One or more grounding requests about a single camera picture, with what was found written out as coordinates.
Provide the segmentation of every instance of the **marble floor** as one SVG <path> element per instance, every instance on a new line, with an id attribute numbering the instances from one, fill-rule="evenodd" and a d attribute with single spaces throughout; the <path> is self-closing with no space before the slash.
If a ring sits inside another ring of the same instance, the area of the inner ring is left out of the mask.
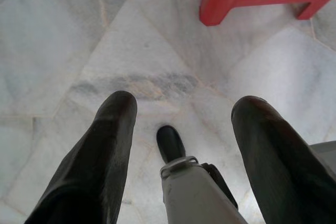
<path id="1" fill-rule="evenodd" d="M 0 224 L 30 214 L 111 93 L 138 101 L 119 224 L 167 223 L 155 145 L 174 125 L 215 164 L 250 224 L 264 223 L 230 122 L 240 97 L 270 102 L 309 144 L 336 139 L 332 0 L 233 9 L 216 27 L 201 0 L 0 0 Z"/>

